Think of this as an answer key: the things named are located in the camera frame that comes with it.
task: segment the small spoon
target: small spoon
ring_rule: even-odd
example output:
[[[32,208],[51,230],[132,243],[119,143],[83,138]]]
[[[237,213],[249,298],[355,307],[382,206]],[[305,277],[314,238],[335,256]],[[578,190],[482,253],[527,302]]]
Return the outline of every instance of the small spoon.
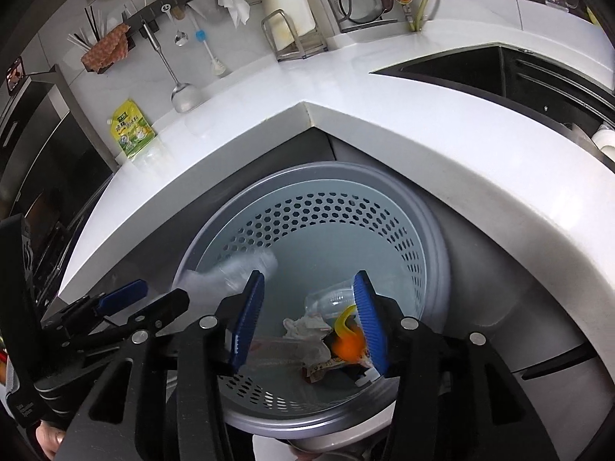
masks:
[[[161,10],[167,15],[167,17],[171,20],[171,22],[175,24],[175,20],[173,19],[173,16],[171,15],[171,5],[169,5],[168,3],[165,3],[162,6]],[[183,31],[181,31],[178,27],[177,33],[175,34],[175,44],[177,46],[184,46],[187,42],[188,42],[188,35],[184,33]]]

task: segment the food wrapper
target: food wrapper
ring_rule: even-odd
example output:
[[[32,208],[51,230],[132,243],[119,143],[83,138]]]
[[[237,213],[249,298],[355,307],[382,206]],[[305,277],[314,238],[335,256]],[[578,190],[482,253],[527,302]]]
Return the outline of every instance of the food wrapper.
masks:
[[[136,104],[128,99],[113,113],[111,134],[128,158],[135,156],[156,136]]]

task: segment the ladle handle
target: ladle handle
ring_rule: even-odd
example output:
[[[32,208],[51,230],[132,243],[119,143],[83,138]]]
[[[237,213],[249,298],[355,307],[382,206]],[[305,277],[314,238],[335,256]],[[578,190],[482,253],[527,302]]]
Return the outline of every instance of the ladle handle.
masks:
[[[173,69],[171,69],[171,66],[168,63],[167,58],[162,53],[162,47],[160,46],[160,42],[154,36],[154,33],[152,33],[152,30],[148,26],[148,23],[145,22],[145,21],[141,21],[141,23],[143,24],[143,29],[145,30],[145,33],[147,34],[148,39],[150,40],[150,43],[152,44],[153,49],[156,50],[156,52],[158,52],[158,55],[162,59],[162,62],[164,63],[165,66],[167,66],[168,72],[170,73],[171,77],[173,78],[173,81],[175,82],[175,85],[176,86],[179,85],[180,82],[177,79],[177,76],[175,76],[175,73],[173,72]]]

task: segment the kitchen counter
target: kitchen counter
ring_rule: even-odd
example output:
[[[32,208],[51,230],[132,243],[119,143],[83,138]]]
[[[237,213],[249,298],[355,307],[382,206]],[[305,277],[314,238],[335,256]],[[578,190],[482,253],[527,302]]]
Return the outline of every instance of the kitchen counter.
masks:
[[[369,74],[493,42],[548,56],[612,88],[612,63],[604,57],[481,22],[428,22],[420,34],[305,61],[262,60],[240,82],[220,80],[213,97],[188,115],[170,113],[157,123],[159,137],[122,165],[94,209],[61,298],[85,294],[199,195],[316,126],[407,176],[493,238],[562,304],[615,378],[615,175],[517,112],[437,85]]]

